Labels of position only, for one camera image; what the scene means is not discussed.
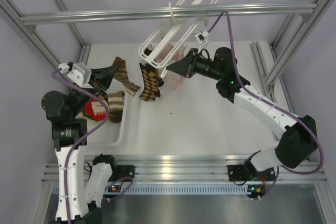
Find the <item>brown beige striped sock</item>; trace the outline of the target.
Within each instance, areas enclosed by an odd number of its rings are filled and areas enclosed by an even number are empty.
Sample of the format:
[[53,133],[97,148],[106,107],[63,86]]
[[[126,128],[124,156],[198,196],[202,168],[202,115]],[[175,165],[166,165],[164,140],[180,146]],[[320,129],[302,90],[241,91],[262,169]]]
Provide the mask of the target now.
[[114,78],[123,84],[129,95],[134,97],[140,87],[130,81],[126,68],[126,61],[120,57],[116,57],[112,65],[118,67],[118,71],[114,75]]

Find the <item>white plastic clip hanger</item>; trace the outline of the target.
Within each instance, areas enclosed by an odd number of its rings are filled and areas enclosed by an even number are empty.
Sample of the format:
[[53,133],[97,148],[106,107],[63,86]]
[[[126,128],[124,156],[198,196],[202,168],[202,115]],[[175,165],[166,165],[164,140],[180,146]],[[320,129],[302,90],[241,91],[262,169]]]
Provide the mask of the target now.
[[[182,54],[186,48],[185,42],[189,38],[195,38],[200,24],[208,26],[209,15],[202,14],[196,17],[194,21],[190,21],[189,17],[179,17],[177,14],[178,7],[197,7],[198,5],[213,5],[219,3],[219,0],[178,0],[175,5],[169,3],[168,17],[165,18],[160,26],[145,40],[139,48],[139,56],[141,61],[148,63],[158,70],[160,76],[163,78],[168,70],[168,65],[176,62],[172,60],[176,52],[180,51]],[[155,59],[160,52],[168,45],[172,44],[173,49],[167,54],[166,58],[157,63]],[[204,49],[207,44],[199,45],[198,52]]]

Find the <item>brown yellow argyle sock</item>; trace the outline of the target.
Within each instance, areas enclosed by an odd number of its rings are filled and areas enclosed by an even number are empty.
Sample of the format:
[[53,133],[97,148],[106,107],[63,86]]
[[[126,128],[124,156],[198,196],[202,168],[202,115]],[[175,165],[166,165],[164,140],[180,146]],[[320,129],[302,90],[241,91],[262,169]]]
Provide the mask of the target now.
[[155,101],[161,97],[160,87],[164,81],[159,77],[158,70],[149,64],[139,63],[144,88],[139,98],[143,101]]

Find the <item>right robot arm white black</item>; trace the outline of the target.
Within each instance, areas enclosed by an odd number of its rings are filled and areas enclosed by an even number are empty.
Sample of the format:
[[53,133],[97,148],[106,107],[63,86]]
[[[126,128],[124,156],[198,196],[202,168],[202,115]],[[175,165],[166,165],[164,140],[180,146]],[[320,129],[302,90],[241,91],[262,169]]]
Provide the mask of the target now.
[[315,120],[289,113],[259,94],[238,75],[231,49],[220,47],[211,59],[192,48],[183,59],[168,65],[167,70],[188,79],[200,74],[216,80],[216,89],[223,98],[252,114],[277,137],[277,146],[257,151],[244,161],[246,180],[258,180],[269,168],[294,169],[318,148]]

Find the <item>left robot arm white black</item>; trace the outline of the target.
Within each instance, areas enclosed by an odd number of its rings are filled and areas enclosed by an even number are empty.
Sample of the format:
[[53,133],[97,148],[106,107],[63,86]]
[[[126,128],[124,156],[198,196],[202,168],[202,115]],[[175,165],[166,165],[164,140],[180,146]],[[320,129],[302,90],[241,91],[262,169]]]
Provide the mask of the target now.
[[87,137],[108,120],[109,115],[92,130],[77,115],[92,100],[109,111],[99,95],[105,94],[118,67],[90,69],[82,62],[63,63],[51,76],[72,91],[66,95],[49,91],[41,106],[51,122],[52,139],[59,171],[58,208],[54,223],[102,223],[101,203],[107,183],[117,178],[119,169],[113,155],[100,154],[92,161],[89,180],[84,180]]

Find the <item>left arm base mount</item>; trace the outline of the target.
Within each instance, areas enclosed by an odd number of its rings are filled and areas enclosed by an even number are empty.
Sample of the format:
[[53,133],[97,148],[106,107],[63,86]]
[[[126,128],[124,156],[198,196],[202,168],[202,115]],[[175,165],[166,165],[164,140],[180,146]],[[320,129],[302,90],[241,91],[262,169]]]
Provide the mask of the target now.
[[111,181],[114,182],[118,179],[125,177],[134,178],[135,175],[135,166],[134,165],[117,165],[113,170]]

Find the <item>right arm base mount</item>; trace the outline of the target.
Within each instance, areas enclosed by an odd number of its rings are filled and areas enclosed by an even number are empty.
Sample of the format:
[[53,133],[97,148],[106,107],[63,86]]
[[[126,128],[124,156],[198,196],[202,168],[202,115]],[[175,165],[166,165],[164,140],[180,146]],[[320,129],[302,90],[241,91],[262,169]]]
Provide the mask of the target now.
[[247,169],[244,165],[228,165],[228,177],[230,182],[246,182],[249,180]]

